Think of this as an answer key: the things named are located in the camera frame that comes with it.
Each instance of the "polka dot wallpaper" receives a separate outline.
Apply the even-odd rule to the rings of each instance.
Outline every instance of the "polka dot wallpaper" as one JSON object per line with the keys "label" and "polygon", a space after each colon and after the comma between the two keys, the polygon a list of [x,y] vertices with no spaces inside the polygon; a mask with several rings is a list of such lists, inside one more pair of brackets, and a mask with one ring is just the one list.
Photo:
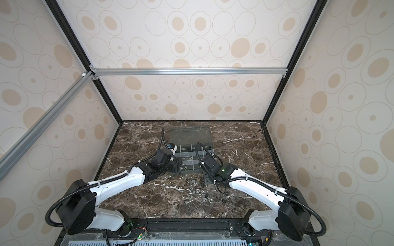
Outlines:
{"label": "polka dot wallpaper", "polygon": [[82,71],[41,1],[0,1],[0,158]]}
{"label": "polka dot wallpaper", "polygon": [[54,245],[61,228],[45,223],[46,211],[75,180],[92,180],[117,129],[94,88],[88,82],[0,181],[1,246]]}
{"label": "polka dot wallpaper", "polygon": [[102,76],[123,120],[260,120],[280,74]]}
{"label": "polka dot wallpaper", "polygon": [[315,0],[61,0],[97,68],[286,67]]}
{"label": "polka dot wallpaper", "polygon": [[394,240],[393,24],[394,1],[331,1],[268,122],[290,184],[327,225],[322,246]]}

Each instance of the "hex bolt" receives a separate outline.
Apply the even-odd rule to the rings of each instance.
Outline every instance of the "hex bolt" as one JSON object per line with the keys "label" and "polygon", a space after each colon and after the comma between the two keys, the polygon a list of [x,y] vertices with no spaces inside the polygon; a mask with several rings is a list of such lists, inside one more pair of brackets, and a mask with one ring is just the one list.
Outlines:
{"label": "hex bolt", "polygon": [[194,199],[191,199],[190,201],[185,201],[185,204],[188,205],[188,204],[191,203],[192,201],[194,201]]}

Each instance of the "dark brown marble surface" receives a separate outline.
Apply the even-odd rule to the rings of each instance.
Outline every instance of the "dark brown marble surface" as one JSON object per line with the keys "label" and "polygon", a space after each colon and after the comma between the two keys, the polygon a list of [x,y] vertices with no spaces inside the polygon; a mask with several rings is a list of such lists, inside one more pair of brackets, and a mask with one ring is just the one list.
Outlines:
{"label": "dark brown marble surface", "polygon": [[[157,148],[162,126],[166,139],[174,126],[209,126],[215,154],[250,175],[281,186],[266,140],[257,122],[125,122],[103,167],[100,179],[123,172]],[[150,183],[130,188],[107,200],[101,207],[122,209],[131,218],[241,218],[249,209],[269,208],[249,195],[228,188],[226,196],[216,186],[203,187],[202,174],[164,175]],[[203,203],[203,195],[187,196],[193,187],[209,194],[213,203]],[[195,199],[189,204],[185,200]]]}

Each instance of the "black frame bar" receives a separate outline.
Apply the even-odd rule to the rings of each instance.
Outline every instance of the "black frame bar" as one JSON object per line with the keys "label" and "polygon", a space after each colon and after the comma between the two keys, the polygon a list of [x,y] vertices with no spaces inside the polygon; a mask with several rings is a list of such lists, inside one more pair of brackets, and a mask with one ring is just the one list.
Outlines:
{"label": "black frame bar", "polygon": [[121,122],[121,123],[119,124],[119,126],[118,126],[118,129],[116,129],[115,135],[114,135],[113,138],[112,138],[112,141],[111,141],[111,143],[110,143],[110,146],[108,147],[108,150],[107,150],[107,152],[105,153],[103,160],[101,161],[100,167],[98,168],[98,170],[97,170],[97,172],[96,172],[94,181],[98,180],[98,178],[100,177],[101,171],[102,171],[102,169],[104,168],[105,162],[107,161],[107,158],[108,158],[108,156],[109,156],[110,153],[111,153],[112,146],[113,146],[113,144],[115,143],[115,140],[116,140],[116,138],[117,138],[119,132],[121,131],[122,126],[123,126],[123,122]]}
{"label": "black frame bar", "polygon": [[267,124],[272,112],[274,111],[276,104],[278,103],[279,98],[280,98],[287,82],[289,81],[290,76],[292,75],[295,66],[297,65],[297,62],[302,54],[302,51],[304,50],[304,48],[309,40],[309,37],[312,34],[313,29],[314,29],[320,15],[321,15],[322,11],[323,11],[326,3],[327,3],[327,0],[317,0],[315,7],[313,8],[312,13],[309,16],[309,19],[308,19],[308,22],[305,26],[305,29],[301,34],[301,38],[299,39],[298,44],[295,47],[294,53],[289,61],[289,64],[287,66],[287,73],[286,73],[285,77],[281,79],[281,81],[278,85],[278,88],[276,89],[275,94],[271,100],[271,103],[268,106],[267,112],[263,118],[264,125]]}
{"label": "black frame bar", "polygon": [[[66,16],[61,11],[59,4],[56,0],[45,0],[46,4],[48,5],[49,9],[51,10],[53,16],[57,20],[61,30],[67,37],[68,41],[70,42],[72,48],[74,49],[75,53],[77,54],[78,58],[82,62],[83,66],[85,67],[86,71],[92,71],[90,66],[90,61],[82,48],[81,44],[79,43],[74,31],[72,30],[70,24],[68,23]],[[102,85],[100,79],[93,80],[98,92],[104,99],[105,103],[107,104],[108,108],[110,109],[112,115],[114,116],[115,120],[118,124],[122,123],[122,118],[118,111],[115,108],[110,96],[108,95],[107,91],[105,90],[104,86]]]}

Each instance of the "beige circle pattern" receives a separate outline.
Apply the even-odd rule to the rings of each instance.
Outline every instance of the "beige circle pattern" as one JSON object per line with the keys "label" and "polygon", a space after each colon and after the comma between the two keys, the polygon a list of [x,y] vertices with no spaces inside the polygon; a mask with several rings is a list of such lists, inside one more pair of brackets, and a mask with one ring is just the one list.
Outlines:
{"label": "beige circle pattern", "polygon": [[[267,124],[290,183],[301,188],[311,207],[321,199],[318,214],[328,224],[318,238],[321,245],[390,245],[394,239],[387,223],[394,217],[381,195],[390,192],[394,161],[393,6],[392,1],[331,1]],[[294,117],[288,126],[287,112]],[[312,149],[307,163],[299,146],[303,139]],[[301,168],[310,176],[307,187],[300,184],[307,179],[294,178]],[[311,189],[317,190],[316,199]],[[311,221],[318,231],[318,222]]]}
{"label": "beige circle pattern", "polygon": [[[3,8],[6,7],[5,5],[9,5],[9,10]],[[78,16],[80,21],[75,22],[73,26],[81,36],[87,35],[91,38],[100,31],[105,32],[97,20],[98,15],[93,16],[88,11],[81,12],[84,15],[76,14],[80,10],[83,11],[78,7],[84,8],[87,1],[67,1],[65,5],[76,9],[73,16]],[[2,1],[0,6],[2,156],[67,91],[85,69],[72,52],[72,48],[68,46],[66,37],[59,29],[56,20],[50,16],[46,5],[36,0],[7,0]],[[84,18],[86,26],[82,22],[83,17],[87,17]],[[55,243],[57,237],[54,234],[58,230],[45,223],[43,209],[53,203],[56,193],[63,191],[64,194],[67,190],[65,180],[68,173],[78,168],[76,162],[66,161],[68,153],[63,152],[63,147],[68,141],[77,142],[78,132],[75,131],[78,126],[74,127],[74,124],[84,126],[80,129],[85,130],[86,145],[80,146],[77,154],[88,152],[91,157],[94,156],[91,161],[97,161],[94,169],[98,167],[105,147],[101,143],[96,143],[94,137],[91,138],[93,130],[85,127],[85,115],[92,111],[94,99],[100,99],[100,96],[93,89],[95,86],[92,82],[88,81],[87,84],[89,86],[84,87],[74,100],[75,103],[80,104],[80,107],[73,107],[73,103],[66,105],[64,112],[48,126],[26,155],[13,167],[13,172],[8,174],[11,179],[2,180],[3,187],[17,187],[16,180],[20,179],[28,183],[29,187],[18,194],[1,192],[0,206],[2,212],[6,214],[0,213],[0,227],[3,232],[7,231],[7,236],[4,237],[3,234],[1,236],[1,245],[39,246],[43,245],[40,242],[43,240],[45,244]],[[105,111],[106,115],[110,115],[108,110]],[[102,118],[97,117],[97,120],[101,122]],[[117,124],[110,117],[105,128],[106,134],[112,136],[116,127]],[[93,172],[94,170],[83,170],[81,176],[92,177]]]}

